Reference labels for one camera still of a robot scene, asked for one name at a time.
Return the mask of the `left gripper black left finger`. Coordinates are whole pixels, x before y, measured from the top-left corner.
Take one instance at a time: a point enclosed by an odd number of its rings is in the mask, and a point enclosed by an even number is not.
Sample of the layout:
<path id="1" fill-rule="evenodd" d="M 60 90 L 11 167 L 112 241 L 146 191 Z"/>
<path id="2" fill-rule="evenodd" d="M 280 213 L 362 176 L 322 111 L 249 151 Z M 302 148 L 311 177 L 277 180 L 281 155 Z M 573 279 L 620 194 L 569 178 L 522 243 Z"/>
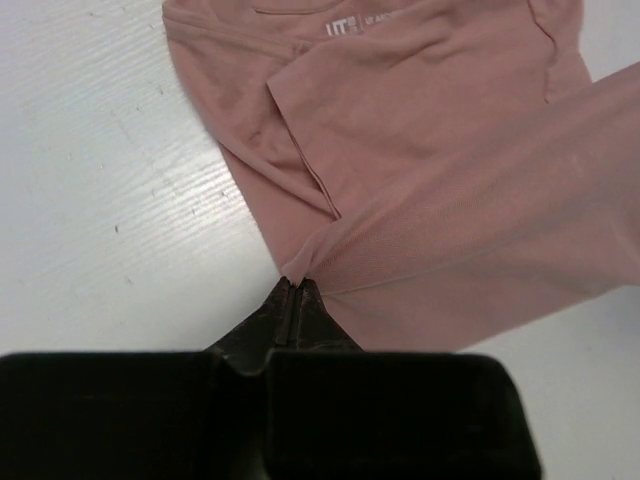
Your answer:
<path id="1" fill-rule="evenodd" d="M 261 377 L 296 288 L 196 352 L 28 352 L 1 360 L 5 479 L 216 479 L 259 441 Z"/>

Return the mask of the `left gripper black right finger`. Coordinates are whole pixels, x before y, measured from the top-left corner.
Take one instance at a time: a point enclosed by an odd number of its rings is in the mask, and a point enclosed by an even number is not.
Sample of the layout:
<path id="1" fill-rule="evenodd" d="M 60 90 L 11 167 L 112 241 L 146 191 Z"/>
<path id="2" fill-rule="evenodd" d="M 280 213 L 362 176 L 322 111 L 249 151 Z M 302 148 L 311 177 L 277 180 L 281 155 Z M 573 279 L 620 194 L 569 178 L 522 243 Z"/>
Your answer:
<path id="1" fill-rule="evenodd" d="M 333 329 L 316 285 L 295 290 L 264 370 L 273 479 L 538 479 L 519 392 L 477 354 L 365 352 Z"/>

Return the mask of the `dusty pink t shirt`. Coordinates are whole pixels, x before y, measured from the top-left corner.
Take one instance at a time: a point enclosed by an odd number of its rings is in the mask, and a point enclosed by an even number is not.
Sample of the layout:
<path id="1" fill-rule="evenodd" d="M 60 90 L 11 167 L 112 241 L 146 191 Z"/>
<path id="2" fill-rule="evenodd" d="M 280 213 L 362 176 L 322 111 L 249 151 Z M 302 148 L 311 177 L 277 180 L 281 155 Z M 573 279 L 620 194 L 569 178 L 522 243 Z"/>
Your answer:
<path id="1" fill-rule="evenodd" d="M 363 347 L 456 350 L 639 282 L 639 69 L 579 1 L 167 1 L 280 272 Z"/>

